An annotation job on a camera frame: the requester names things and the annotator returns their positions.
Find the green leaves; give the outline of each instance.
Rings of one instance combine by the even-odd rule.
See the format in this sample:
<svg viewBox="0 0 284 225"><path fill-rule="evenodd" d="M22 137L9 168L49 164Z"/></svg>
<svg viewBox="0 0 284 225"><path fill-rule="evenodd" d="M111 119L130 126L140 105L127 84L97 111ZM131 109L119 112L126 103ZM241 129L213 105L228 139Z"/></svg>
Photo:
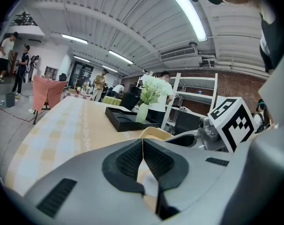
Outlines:
<svg viewBox="0 0 284 225"><path fill-rule="evenodd" d="M157 103L158 98L160 97L159 92L160 90L156 87L143 88L141 92L141 100L147 105Z"/></svg>

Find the checkered tablecloth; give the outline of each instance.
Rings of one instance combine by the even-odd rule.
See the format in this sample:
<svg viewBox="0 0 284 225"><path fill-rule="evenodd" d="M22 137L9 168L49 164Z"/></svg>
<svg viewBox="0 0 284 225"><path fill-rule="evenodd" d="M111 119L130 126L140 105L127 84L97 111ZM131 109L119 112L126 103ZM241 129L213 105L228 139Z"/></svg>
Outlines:
<svg viewBox="0 0 284 225"><path fill-rule="evenodd" d="M107 106L128 111L86 99L63 99L26 136L9 165L5 186L23 196L38 179L70 158L138 138L141 131L116 131L105 115Z"/></svg>
<svg viewBox="0 0 284 225"><path fill-rule="evenodd" d="M74 94L74 93L70 93L70 92L64 92L64 97L75 97L75 98L82 98L82 99L87 99L87 100L92 100L92 98L90 96L84 96L84 95L80 95L80 94Z"/></svg>
<svg viewBox="0 0 284 225"><path fill-rule="evenodd" d="M121 103L121 99L105 96L104 99L103 99L103 103L119 106L120 103Z"/></svg>

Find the man in white shirt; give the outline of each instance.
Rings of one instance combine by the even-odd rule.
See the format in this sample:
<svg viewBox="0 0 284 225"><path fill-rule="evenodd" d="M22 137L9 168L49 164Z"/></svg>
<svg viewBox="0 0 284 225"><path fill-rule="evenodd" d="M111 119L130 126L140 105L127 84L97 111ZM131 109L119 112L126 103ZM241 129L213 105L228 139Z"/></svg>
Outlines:
<svg viewBox="0 0 284 225"><path fill-rule="evenodd" d="M124 94L124 85L117 85L116 87L113 88L112 90L112 96L115 98L119 98L120 93L122 92L121 96L123 97Z"/></svg>
<svg viewBox="0 0 284 225"><path fill-rule="evenodd" d="M9 63L9 52L14 47L14 41L18 37L18 32L14 32L9 38L3 40L0 46L0 81L4 83L3 76L7 71L7 65Z"/></svg>
<svg viewBox="0 0 284 225"><path fill-rule="evenodd" d="M152 103L149 105L149 110L147 117L153 119L154 121L157 121L161 127L165 112L166 112L166 104L169 104L173 99L173 89L170 85L170 74L168 72L162 72L161 73L161 79L165 80L166 82L166 90L167 93L161 94L158 98L158 103Z"/></svg>

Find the pink chair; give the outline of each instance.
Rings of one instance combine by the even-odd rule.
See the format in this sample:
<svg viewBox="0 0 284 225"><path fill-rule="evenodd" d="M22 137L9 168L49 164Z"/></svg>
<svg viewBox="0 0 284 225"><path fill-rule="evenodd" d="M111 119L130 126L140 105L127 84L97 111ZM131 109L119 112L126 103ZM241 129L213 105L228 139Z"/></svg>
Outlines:
<svg viewBox="0 0 284 225"><path fill-rule="evenodd" d="M36 117L33 124L36 124L38 112L50 110L60 102L60 97L65 88L66 82L57 82L44 79L37 75L34 76L34 105Z"/></svg>

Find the floor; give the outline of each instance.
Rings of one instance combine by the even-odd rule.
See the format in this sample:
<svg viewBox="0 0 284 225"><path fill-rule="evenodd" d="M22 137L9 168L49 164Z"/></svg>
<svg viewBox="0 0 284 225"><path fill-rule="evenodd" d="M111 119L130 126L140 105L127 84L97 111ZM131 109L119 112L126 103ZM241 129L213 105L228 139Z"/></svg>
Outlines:
<svg viewBox="0 0 284 225"><path fill-rule="evenodd" d="M0 177L5 178L7 168L26 135L34 127L34 115L28 110L33 105L32 88L22 90L21 95L15 97L15 106L7 108L0 106ZM0 104L5 99L5 93L0 94ZM43 111L37 117L37 122L47 113Z"/></svg>
<svg viewBox="0 0 284 225"><path fill-rule="evenodd" d="M4 83L13 83L15 82L15 78L14 77L4 77L3 78Z"/></svg>

